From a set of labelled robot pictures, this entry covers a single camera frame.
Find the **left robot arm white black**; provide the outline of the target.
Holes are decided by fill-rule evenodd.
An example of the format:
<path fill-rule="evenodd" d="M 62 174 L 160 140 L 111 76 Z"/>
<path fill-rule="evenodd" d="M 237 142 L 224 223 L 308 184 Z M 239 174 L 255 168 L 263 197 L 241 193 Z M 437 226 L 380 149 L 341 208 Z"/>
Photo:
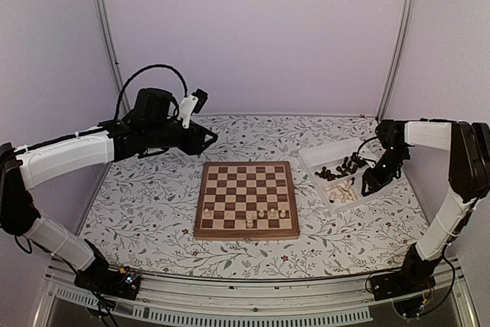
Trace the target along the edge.
<path fill-rule="evenodd" d="M 89 176 L 104 165 L 133 157 L 160 155 L 176 148 L 199 155 L 217 140 L 217 134 L 192 122 L 207 102 L 208 94 L 196 90 L 176 101 L 171 93 L 143 88 L 135 106 L 123 117 L 114 117 L 89 129 L 32 146 L 1 146 L 1 228 L 23 237 L 53 257 L 59 257 L 98 292 L 114 284 L 105 257 L 69 229 L 60 215 L 48 217 L 35 204 L 54 200 L 52 209 L 88 199 Z"/>

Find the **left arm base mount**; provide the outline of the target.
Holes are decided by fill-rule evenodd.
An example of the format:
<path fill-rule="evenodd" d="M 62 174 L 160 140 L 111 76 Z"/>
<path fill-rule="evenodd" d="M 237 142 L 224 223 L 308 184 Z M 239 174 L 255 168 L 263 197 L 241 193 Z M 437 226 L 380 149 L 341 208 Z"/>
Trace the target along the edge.
<path fill-rule="evenodd" d="M 107 296 L 136 300 L 141 273 L 130 267 L 111 270 L 105 263 L 93 263 L 86 270 L 78 271 L 74 285 Z"/>

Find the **white chess king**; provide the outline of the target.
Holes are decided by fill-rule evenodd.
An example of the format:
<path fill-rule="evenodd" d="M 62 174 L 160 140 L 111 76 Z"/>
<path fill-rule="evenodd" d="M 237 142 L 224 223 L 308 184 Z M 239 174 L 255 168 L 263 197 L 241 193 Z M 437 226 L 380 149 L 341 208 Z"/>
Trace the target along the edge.
<path fill-rule="evenodd" d="M 253 220 L 254 220 L 253 214 L 247 212 L 246 213 L 246 227 L 247 228 L 253 228 Z"/>

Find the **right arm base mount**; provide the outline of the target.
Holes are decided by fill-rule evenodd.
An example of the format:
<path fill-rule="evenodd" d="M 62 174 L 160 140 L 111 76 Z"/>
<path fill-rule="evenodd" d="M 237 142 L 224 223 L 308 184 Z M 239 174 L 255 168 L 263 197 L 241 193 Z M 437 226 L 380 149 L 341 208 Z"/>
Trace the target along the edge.
<path fill-rule="evenodd" d="M 400 267 L 370 274 L 365 288 L 375 301 L 394 301 L 394 310 L 400 317 L 415 319 L 426 309 L 435 285 L 434 276 L 408 276 Z"/>

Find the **wooden chess board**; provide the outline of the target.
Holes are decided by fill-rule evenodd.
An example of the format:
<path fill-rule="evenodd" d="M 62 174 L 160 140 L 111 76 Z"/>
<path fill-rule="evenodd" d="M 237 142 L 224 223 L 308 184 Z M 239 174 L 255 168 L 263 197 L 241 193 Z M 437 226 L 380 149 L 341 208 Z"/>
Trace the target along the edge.
<path fill-rule="evenodd" d="M 204 216 L 204 209 L 212 211 Z M 276 218 L 269 210 L 276 209 Z M 258 216 L 265 211 L 265 217 Z M 286 217 L 281 218 L 281 210 Z M 246 227 L 246 213 L 253 228 Z M 291 165 L 279 162 L 206 162 L 202 172 L 194 238 L 204 241 L 297 240 L 300 235 Z"/>

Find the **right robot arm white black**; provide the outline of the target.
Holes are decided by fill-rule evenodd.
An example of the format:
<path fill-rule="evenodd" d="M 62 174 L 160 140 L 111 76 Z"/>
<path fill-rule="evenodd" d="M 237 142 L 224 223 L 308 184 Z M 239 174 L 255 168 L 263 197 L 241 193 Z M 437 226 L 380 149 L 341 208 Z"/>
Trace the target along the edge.
<path fill-rule="evenodd" d="M 489 126 L 487 123 L 421 119 L 381 121 L 375 129 L 384 148 L 378 162 L 364 171 L 361 193 L 380 191 L 400 174 L 412 146 L 449 153 L 448 191 L 428 231 L 406 253 L 396 287 L 412 293 L 433 274 L 446 247 L 466 226 L 474 207 L 489 193 Z"/>

